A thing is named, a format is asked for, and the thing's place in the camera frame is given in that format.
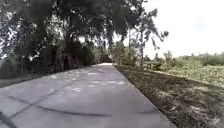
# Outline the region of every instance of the concrete road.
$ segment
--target concrete road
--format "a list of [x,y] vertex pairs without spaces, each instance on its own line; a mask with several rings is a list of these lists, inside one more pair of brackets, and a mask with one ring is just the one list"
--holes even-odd
[[111,64],[0,89],[0,111],[18,128],[175,128]]

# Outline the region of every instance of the bush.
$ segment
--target bush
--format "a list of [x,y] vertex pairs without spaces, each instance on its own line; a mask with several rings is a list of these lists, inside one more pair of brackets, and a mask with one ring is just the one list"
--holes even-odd
[[18,65],[15,58],[6,58],[0,68],[0,78],[8,79],[19,76]]
[[128,57],[123,57],[122,58],[122,65],[126,65],[126,66],[135,66],[135,62],[133,59],[129,59]]

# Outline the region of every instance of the tree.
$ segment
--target tree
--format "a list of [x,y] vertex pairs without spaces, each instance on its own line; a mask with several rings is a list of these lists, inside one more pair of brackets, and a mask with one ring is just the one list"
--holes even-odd
[[[35,62],[33,66],[43,70],[52,67],[56,70],[58,63],[68,68],[92,63],[87,61],[93,57],[91,48],[83,43],[102,42],[104,52],[106,42],[109,47],[113,45],[114,33],[124,39],[128,28],[138,25],[144,10],[142,3],[138,0],[2,0],[2,55],[15,52],[20,67]],[[80,42],[80,38],[85,38],[85,42]]]
[[161,32],[159,33],[158,29],[155,27],[153,17],[157,16],[157,9],[151,11],[151,12],[143,12],[142,15],[139,18],[139,25],[136,28],[136,39],[135,41],[138,42],[138,47],[140,51],[140,67],[143,67],[143,61],[144,61],[144,48],[146,43],[151,38],[152,44],[155,47],[155,49],[159,49],[159,47],[156,46],[156,42],[154,40],[154,37],[152,35],[156,35],[160,41],[164,41],[164,38],[168,36],[168,32]]

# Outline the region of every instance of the field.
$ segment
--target field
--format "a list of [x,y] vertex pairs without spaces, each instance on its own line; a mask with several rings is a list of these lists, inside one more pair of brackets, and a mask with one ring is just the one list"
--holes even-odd
[[197,68],[172,68],[169,74],[186,77],[204,83],[224,86],[224,66],[204,66]]
[[124,66],[117,66],[117,69],[178,128],[223,128],[224,88],[203,83],[222,83],[223,67],[198,69],[197,72],[206,75],[201,77],[184,69],[168,71],[197,81]]

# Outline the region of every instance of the distant tree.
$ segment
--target distant tree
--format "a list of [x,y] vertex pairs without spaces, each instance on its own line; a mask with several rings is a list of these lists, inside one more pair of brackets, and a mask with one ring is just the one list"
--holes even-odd
[[165,60],[167,62],[171,61],[172,60],[172,52],[170,50],[168,50],[166,53],[163,53],[164,57],[165,57]]
[[144,61],[151,61],[151,59],[148,57],[148,55],[146,55]]

